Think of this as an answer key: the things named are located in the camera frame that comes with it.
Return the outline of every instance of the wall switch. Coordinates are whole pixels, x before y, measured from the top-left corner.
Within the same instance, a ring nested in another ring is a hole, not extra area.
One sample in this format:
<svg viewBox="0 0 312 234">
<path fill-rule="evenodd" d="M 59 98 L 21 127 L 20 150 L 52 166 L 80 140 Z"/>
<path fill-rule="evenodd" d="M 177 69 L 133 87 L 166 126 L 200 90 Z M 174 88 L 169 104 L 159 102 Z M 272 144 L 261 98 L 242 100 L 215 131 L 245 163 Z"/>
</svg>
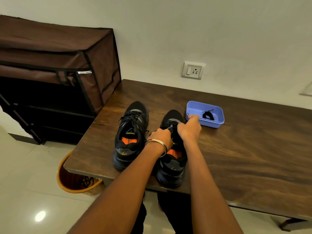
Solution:
<svg viewBox="0 0 312 234">
<path fill-rule="evenodd" d="M 184 62 L 184 68 L 182 71 L 182 77 L 192 78 L 192 79 L 201 79 L 202 74 L 204 73 L 205 63 L 198 62 Z"/>
<path fill-rule="evenodd" d="M 306 86 L 300 95 L 312 96 L 312 82 Z"/>
</svg>

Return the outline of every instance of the black sneaker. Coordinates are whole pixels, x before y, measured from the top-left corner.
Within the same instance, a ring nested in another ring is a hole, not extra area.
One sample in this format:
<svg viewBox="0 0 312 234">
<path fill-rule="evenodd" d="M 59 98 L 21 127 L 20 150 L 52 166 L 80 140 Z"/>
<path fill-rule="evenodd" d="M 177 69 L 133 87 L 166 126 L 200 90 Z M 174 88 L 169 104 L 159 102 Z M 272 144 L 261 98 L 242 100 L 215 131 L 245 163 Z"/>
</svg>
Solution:
<svg viewBox="0 0 312 234">
<path fill-rule="evenodd" d="M 156 177 L 160 183 L 171 187 L 182 183 L 185 176 L 184 168 L 188 160 L 183 141 L 177 132 L 177 125 L 181 122 L 184 123 L 181 113 L 177 110 L 170 110 L 160 125 L 161 129 L 170 130 L 174 144 L 167 154 L 157 161 Z"/>
<path fill-rule="evenodd" d="M 149 114 L 145 105 L 137 101 L 127 108 L 120 120 L 115 137 L 114 166 L 124 170 L 144 148 Z"/>
</svg>

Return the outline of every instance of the black pants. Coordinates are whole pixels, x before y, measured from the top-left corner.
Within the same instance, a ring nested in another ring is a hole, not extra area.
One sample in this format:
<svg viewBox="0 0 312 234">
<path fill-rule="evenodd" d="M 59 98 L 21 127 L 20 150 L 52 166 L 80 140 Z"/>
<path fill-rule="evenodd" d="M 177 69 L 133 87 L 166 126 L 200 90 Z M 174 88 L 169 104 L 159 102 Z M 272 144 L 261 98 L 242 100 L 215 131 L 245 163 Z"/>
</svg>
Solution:
<svg viewBox="0 0 312 234">
<path fill-rule="evenodd" d="M 178 192 L 158 192 L 157 198 L 176 234 L 193 233 L 190 195 Z M 131 234 L 143 233 L 145 217 L 146 208 L 142 203 Z"/>
</svg>

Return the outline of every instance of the tiled floor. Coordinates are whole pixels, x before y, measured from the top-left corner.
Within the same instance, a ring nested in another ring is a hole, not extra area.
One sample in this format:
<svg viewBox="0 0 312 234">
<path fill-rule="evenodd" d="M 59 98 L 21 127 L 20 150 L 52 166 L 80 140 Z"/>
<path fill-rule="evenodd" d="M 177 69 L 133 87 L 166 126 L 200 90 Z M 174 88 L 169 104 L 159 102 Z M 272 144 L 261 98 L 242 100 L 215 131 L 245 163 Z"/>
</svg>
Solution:
<svg viewBox="0 0 312 234">
<path fill-rule="evenodd" d="M 94 197 L 66 193 L 56 182 L 60 161 L 74 147 L 53 142 L 33 145 L 15 141 L 0 127 L 1 233 L 66 233 L 91 205 Z M 147 210 L 144 234 L 174 234 L 158 208 L 156 193 L 147 191 L 144 204 Z M 36 221 L 41 211 L 45 217 Z M 245 234 L 286 233 L 274 223 L 284 218 L 236 208 L 232 211 Z M 312 229 L 292 233 L 308 234 Z"/>
</svg>

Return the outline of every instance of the forearm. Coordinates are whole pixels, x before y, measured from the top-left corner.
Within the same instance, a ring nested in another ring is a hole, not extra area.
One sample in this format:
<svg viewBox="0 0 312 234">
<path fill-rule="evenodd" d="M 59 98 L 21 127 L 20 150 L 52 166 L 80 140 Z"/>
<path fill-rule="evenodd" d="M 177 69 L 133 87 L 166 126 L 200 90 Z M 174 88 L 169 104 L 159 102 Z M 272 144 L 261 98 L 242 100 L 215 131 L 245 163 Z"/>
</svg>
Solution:
<svg viewBox="0 0 312 234">
<path fill-rule="evenodd" d="M 148 143 L 68 233 L 130 233 L 139 212 L 147 181 L 162 153 L 161 144 Z"/>
<path fill-rule="evenodd" d="M 194 233 L 243 233 L 216 186 L 197 142 L 185 142 L 184 146 L 190 171 Z"/>
</svg>

